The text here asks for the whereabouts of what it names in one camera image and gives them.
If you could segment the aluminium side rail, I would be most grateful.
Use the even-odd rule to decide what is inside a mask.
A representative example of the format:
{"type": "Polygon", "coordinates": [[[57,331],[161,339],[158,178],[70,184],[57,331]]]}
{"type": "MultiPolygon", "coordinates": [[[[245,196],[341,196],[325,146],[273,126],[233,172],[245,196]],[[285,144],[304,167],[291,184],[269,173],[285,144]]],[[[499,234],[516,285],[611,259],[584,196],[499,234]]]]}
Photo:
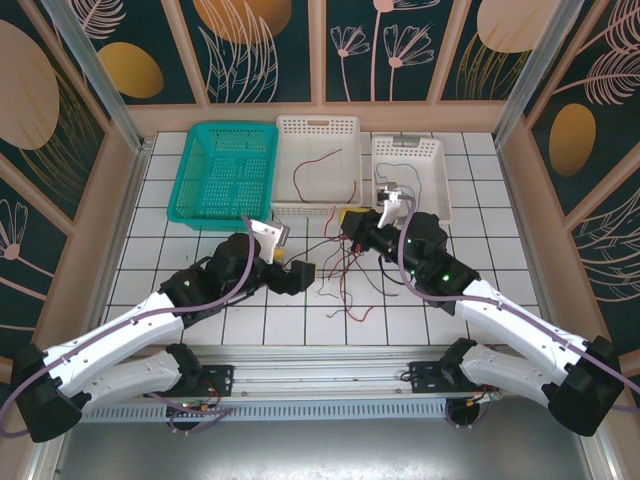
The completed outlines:
{"type": "Polygon", "coordinates": [[[564,327],[563,308],[552,291],[556,282],[549,276],[550,254],[545,251],[550,245],[545,233],[554,228],[555,210],[540,155],[527,130],[515,129],[496,145],[509,195],[514,202],[541,317],[557,327],[564,327]]]}
{"type": "Polygon", "coordinates": [[[144,137],[141,140],[140,148],[132,158],[130,174],[120,204],[116,210],[115,223],[108,237],[102,262],[91,293],[90,303],[87,307],[85,318],[80,324],[80,334],[90,332],[102,322],[108,303],[108,295],[111,292],[118,270],[120,256],[124,251],[128,228],[134,216],[137,198],[144,182],[146,168],[149,166],[153,145],[153,137],[144,137]]]}

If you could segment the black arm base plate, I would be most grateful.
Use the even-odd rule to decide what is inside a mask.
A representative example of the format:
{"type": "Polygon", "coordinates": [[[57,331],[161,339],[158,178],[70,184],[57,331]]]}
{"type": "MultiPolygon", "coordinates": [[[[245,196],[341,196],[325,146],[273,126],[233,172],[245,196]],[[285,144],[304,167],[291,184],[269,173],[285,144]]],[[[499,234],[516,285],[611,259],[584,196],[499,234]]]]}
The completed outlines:
{"type": "Polygon", "coordinates": [[[410,383],[414,394],[498,391],[497,387],[474,384],[466,378],[451,383],[442,373],[440,360],[411,362],[403,378],[410,383]]]}
{"type": "Polygon", "coordinates": [[[203,365],[195,373],[189,373],[167,391],[157,391],[165,398],[213,398],[229,397],[234,384],[232,365],[203,365]]]}

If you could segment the aluminium corner post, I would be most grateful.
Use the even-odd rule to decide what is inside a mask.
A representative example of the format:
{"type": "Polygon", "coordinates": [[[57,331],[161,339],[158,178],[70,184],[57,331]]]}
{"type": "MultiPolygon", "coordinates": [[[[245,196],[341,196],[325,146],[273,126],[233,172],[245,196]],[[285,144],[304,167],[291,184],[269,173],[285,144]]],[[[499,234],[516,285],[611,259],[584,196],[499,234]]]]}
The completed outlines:
{"type": "Polygon", "coordinates": [[[574,8],[559,0],[550,15],[540,39],[529,55],[493,131],[494,146],[500,151],[520,120],[524,108],[533,96],[545,72],[559,51],[571,23],[574,8]]]}
{"type": "Polygon", "coordinates": [[[140,133],[127,106],[109,78],[99,56],[83,32],[75,13],[66,0],[40,0],[62,38],[85,71],[115,126],[135,151],[141,151],[144,136],[140,133]]]}

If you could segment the large white plastic basket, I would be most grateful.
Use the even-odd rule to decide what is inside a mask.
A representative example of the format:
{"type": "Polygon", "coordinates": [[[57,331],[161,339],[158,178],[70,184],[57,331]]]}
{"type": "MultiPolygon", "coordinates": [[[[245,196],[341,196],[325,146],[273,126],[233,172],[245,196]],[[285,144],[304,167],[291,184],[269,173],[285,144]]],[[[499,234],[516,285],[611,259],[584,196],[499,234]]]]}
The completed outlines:
{"type": "Polygon", "coordinates": [[[277,215],[328,215],[363,203],[360,119],[280,115],[271,207],[277,215]]]}

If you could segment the small white plastic basket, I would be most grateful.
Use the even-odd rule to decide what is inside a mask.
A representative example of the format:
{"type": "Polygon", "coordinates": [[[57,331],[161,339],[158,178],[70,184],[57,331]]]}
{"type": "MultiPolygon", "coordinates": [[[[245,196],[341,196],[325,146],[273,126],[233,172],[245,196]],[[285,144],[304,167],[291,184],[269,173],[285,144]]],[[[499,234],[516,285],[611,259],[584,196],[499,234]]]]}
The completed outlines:
{"type": "Polygon", "coordinates": [[[375,185],[395,182],[415,198],[419,212],[452,218],[442,143],[428,136],[375,135],[371,144],[375,185]]]}

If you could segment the grey metal sheet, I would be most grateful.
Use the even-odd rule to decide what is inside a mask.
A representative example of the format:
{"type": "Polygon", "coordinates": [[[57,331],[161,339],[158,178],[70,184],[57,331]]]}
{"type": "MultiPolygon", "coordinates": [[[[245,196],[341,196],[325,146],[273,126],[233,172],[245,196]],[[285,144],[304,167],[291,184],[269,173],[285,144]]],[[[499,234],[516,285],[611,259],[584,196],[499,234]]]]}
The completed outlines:
{"type": "Polygon", "coordinates": [[[225,420],[178,436],[97,423],[39,446],[27,480],[624,480],[606,436],[580,438],[541,407],[492,403],[479,422],[436,418],[225,420]]]}

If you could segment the aluminium front rail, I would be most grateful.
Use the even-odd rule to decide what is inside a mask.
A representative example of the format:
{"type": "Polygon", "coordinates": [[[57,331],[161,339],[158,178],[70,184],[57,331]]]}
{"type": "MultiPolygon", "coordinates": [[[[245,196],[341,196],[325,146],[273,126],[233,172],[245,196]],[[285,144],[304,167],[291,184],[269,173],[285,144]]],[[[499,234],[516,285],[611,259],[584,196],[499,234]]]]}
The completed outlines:
{"type": "Polygon", "coordinates": [[[43,371],[67,398],[80,396],[83,409],[128,401],[171,389],[203,365],[232,365],[232,398],[249,400],[326,400],[405,395],[395,353],[366,356],[344,348],[296,351],[261,347],[246,353],[222,349],[198,357],[185,344],[157,348],[151,355],[102,343],[73,342],[48,349],[43,371]]]}

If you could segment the teal plastic basket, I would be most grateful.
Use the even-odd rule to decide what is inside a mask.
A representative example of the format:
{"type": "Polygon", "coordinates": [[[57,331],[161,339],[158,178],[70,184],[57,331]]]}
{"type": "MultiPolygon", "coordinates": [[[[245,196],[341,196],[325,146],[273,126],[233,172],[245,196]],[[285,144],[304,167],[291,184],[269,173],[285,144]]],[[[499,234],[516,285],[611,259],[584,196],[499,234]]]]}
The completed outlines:
{"type": "Polygon", "coordinates": [[[242,230],[244,216],[266,220],[278,140],[278,128],[267,123],[192,126],[170,195],[168,219],[209,231],[242,230]]]}

